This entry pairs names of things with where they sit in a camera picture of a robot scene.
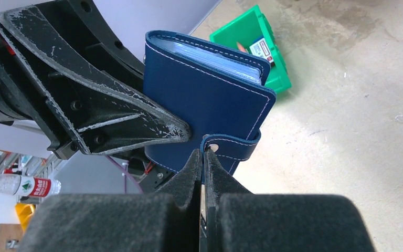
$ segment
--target white stitching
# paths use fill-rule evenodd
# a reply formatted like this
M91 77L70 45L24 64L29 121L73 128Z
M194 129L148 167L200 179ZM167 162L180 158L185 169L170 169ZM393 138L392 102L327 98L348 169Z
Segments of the white stitching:
M234 159L234 160L238 160L238 161L246 161L246 160L249 159L249 158L247 158L247 159L237 159L235 157L230 157L230 156L225 156L225 155L216 155L216 156L222 156L224 158Z
M154 163L156 163L156 164L159 164L159 165L161 165L162 167L167 168L167 169L169 169L169 170L171 170L171 171L173 171L173 172L178 173L178 171L176 171L176 170L174 170L174 169L172 169L172 168L169 168L169 167L167 167L166 165L160 164L160 163L158 163L157 161L153 160L153 159L150 158L146 153L145 153L145 155L146 155L146 157L147 157L148 159L150 159L152 162L154 162Z
M238 144L240 144L240 145L245 145L245 146L254 146L254 145L257 145L257 143L253 143L253 144L244 144L244 143L239 143L239 142L236 142L236 141L233 141L233 140L229 140L229 139L214 138L214 139L211 139L211 140L209 140L209 141L206 141L205 147L206 147L206 144L207 144L207 143L212 142L212 141L214 141L214 140L224 140L224 141L233 142L233 143L238 143Z
M193 67L193 66L191 66L191 65L188 65L188 64L186 64L186 63L183 63L183 62L181 62L181 61L179 61L179 60L176 60L176 59L174 59L174 58L172 58L172 57L170 57L170 56L168 56L168 55L164 55L163 53L161 53L161 52L155 50L154 48L152 48L148 43L146 43L146 45L147 45L151 50L155 51L155 52L158 53L158 54L163 55L163 56L166 57L166 58L169 58L169 59L171 59L171 60L173 60L173 61L176 61L176 62L178 62L178 63L180 63L180 64L183 64L183 65L185 65L185 66L188 66L188 67L190 67L190 68L196 69L196 70L198 70L198 71L200 71L200 72L202 72L202 73L204 73L204 74L207 74L207 75L209 75L209 76L212 76L212 77L214 77L214 78L217 78L217 79L219 79L219 80L222 80L222 81L224 81L224 82L226 82L226 83L228 83L228 84L231 84L231 85L233 85L233 86L237 86L237 87L239 87L239 88L245 89L245 90L250 91L250 92L252 92L252 93L256 93L256 94L258 94L258 95L260 95L260 96L266 97L266 98L267 98L267 103L265 104L265 106L263 106L263 109L262 109L262 111L260 112L259 116L257 117L257 120L256 120L256 122L254 123L254 125L252 126L251 130L249 131L248 136L246 137L246 140L249 138L249 135L251 135L251 132L252 132L252 131L254 130L254 128L256 127L257 122L259 121L260 117L262 116L263 112L265 111L265 108L267 107L268 103L270 102L270 98L269 98L268 96L266 96L266 95L264 95L264 94L261 94L261 93L258 93L258 92L255 92L255 91L253 91L253 90L247 89L247 88L245 88L245 87L243 87L243 86L240 86L240 85L238 85L238 84L234 84L234 83L232 83L232 82L229 82L229 81L227 81L227 80L224 80L224 79L222 79L222 78L220 78L220 77L218 77L218 76L212 75L212 74L210 74L210 73L208 73L208 72L205 72L205 71L203 71L203 70L201 70L201 69L198 69L198 68L196 68L196 67ZM169 167L167 167L167 166L165 166L165 165L163 165L163 164L160 164L160 163L154 161L154 160L151 159L149 156L147 156L147 157L148 157L151 161L153 161L154 163L157 163L157 164L159 164L159 165L161 165L161 166L163 166L163 167L165 167L165 168L168 168L168 169L171 170L171 171L177 172L176 170L174 170L174 169L172 169L172 168L169 168ZM234 167L235 164L236 164L236 161L234 161L234 162L232 163L232 166L231 166L231 168L229 169L229 172L228 172L228 173L231 172L231 170L232 170L232 168Z
M197 43L194 43L194 42L190 42L190 41L187 41L187 40L178 39L178 38L176 38L176 37L165 36L165 35L152 36L152 38L154 38L154 37L157 37L157 38L159 38L159 37L173 38L173 39L178 40L178 41L184 41L184 42L187 42L187 43L190 43L190 44L199 46L199 47L201 46L201 47L204 47L204 48L206 48L206 49L210 49L210 50L212 50L212 51L217 51L217 52L219 52L219 53L221 53L221 54L226 54L226 55L234 56L234 57L236 57L236 58L238 58L238 59L243 59L243 60L252 62L252 63L257 64L257 65L260 66L260 70L261 70L261 72L260 72L260 78L262 78L262 76L263 76L263 73L264 73L264 68L263 68L263 66L262 66L261 64L255 62L255 61L250 60L250 59L245 59L244 57L238 57L238 56L236 56L236 55L234 55L234 54L229 54L229 53L224 52L224 51L220 51L220 50L217 50L217 49L213 49L213 48L211 48L211 47L207 47L207 46L204 46L204 45L200 45L200 44L197 44Z
M229 82L229 81L227 81L227 80L223 80L223 79L220 78L220 77L217 77L217 76L215 76L215 75L212 75L212 74L210 74L210 73L208 73L208 72L205 72L205 71L203 71L203 70L201 70L201 69L198 69L198 68L196 68L196 67L193 67L193 66L191 66L191 65L188 65L188 64L183 63L183 62L181 62L181 61L178 61L178 60L176 60L176 59L174 59L174 58L172 58L172 57L169 57L168 55L164 55L164 54L162 54L161 52L159 52L159 51L155 50L154 48L152 48L148 43L146 43L146 45L147 45L151 50L155 51L155 52L158 53L158 54L163 55L163 56L166 57L166 58L169 58L169 59L171 59L171 60L173 60L173 61L176 61L176 62L178 62L178 63L180 63L180 64L183 64L183 65L185 65L185 66L188 66L188 67L190 67L190 68L194 68L194 69L196 69L196 70L198 70L198 71L200 71L200 72L202 72L202 73L204 73L204 74L210 75L210 76L212 76L212 77L214 77L214 78L217 78L217 79L219 79L219 80L222 80L222 81L224 81L224 82L226 82L226 83L228 83L228 84L231 84L231 85L233 85L233 86L237 86L237 87L239 87L239 88L245 89L245 90L250 91L250 92L252 92L252 93L256 93L256 94L258 94L258 95L260 95L260 96L266 97L266 98L267 98L267 103L265 104L265 106L263 106L263 109L262 109L262 111L260 112L259 117L257 117L257 120L256 120L256 122L254 123L254 125L252 126L251 130L249 131L248 136L246 137L246 140L249 138L249 135L251 135L251 132L252 132L253 129L256 127L257 122L259 121L260 117L262 116L263 112L265 111L265 108L267 107L268 103L270 102L270 98L269 98L268 96L263 95L263 94L258 93L258 92L255 92L255 91L252 91L252 90L247 89L247 88L245 88L245 87L243 87L243 86L234 84L234 83Z
M237 161L234 161L234 162L232 163L231 168L230 168L229 171L228 171L229 174L231 173L232 168L234 167L234 165L236 164L236 162L237 162Z

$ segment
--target black foam pad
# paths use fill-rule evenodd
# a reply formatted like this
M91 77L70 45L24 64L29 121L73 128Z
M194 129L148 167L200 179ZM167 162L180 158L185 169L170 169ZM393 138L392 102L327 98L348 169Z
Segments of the black foam pad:
M53 196L18 251L163 251L171 212L168 194Z
M335 195L224 194L221 244L228 251L374 251L358 210Z

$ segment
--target screw hole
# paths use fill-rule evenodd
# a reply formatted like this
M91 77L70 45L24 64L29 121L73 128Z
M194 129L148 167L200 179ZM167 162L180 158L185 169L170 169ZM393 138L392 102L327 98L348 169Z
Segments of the screw hole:
M77 151L77 150L78 150L78 147L73 143L73 144L70 145L70 149L71 149L72 151Z
M86 1L81 1L81 8L85 12L91 12L92 11L92 7L90 7L90 5Z
M80 101L73 101L70 104L70 107L72 108L73 111L78 111L78 110L82 109L82 104Z
M93 141L96 144L102 144L102 143L104 143L105 139L104 139L104 136L102 136L102 135L96 135L95 138L93 138Z
M123 43L121 43L121 41L115 41L115 46L118 48L118 49L120 49L120 50L124 50L125 49L125 47L123 46Z

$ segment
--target small box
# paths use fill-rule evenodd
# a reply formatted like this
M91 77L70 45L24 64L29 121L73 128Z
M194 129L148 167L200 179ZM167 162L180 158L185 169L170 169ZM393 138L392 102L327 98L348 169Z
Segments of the small box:
M237 42L239 42L243 47L248 49L250 45L256 42L257 38L260 39L262 37L265 38L265 42L268 48L270 48L275 64L271 67L265 87L271 88L276 93L283 92L291 88L287 66L277 45L274 43L274 34L271 26L258 5L212 33L209 39L214 43L233 49L238 49Z
M254 56L264 58L269 61L272 66L274 66L274 59L264 37L259 38L254 44L252 44L249 47L249 50Z

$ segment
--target blue leather binder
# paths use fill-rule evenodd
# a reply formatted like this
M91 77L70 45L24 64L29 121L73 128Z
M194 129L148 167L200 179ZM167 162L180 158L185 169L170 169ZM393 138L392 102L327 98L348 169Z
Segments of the blue leather binder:
M241 161L250 158L260 140L259 128L275 103L274 91L176 54L157 43L159 39L201 48L255 67L260 71L261 83L268 77L269 62L171 31L155 30L146 34L143 92L186 121L192 132L188 142L145 147L147 157L178 172L193 149L204 151L214 146L222 166L233 174Z

